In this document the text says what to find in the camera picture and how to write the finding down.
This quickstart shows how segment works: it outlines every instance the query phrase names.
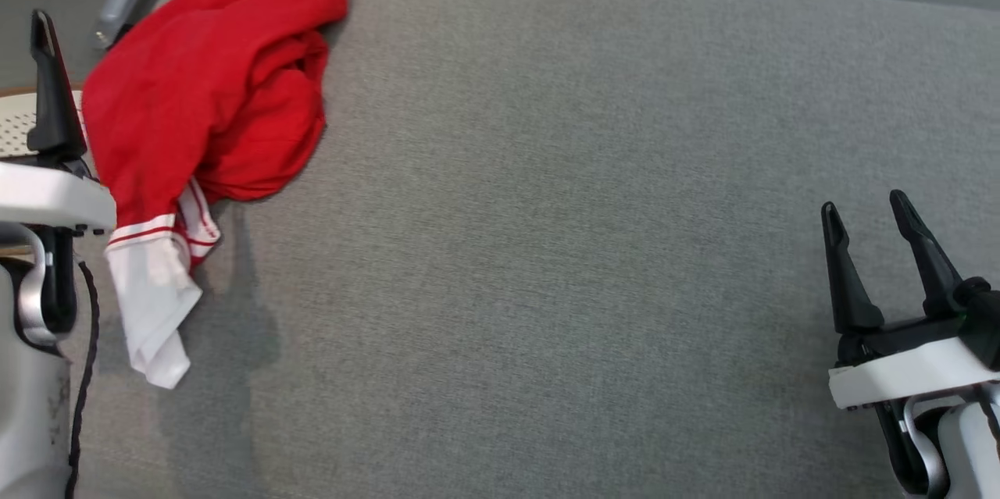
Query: gray fabric surface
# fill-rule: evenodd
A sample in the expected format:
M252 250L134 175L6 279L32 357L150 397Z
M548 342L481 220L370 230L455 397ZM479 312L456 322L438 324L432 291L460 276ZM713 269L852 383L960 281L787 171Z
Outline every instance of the gray fabric surface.
M215 207L178 388L100 244L85 497L895 497L837 410L819 207L919 314L888 206L1000 280L1000 14L352 0L306 171ZM78 333L72 356L82 356Z

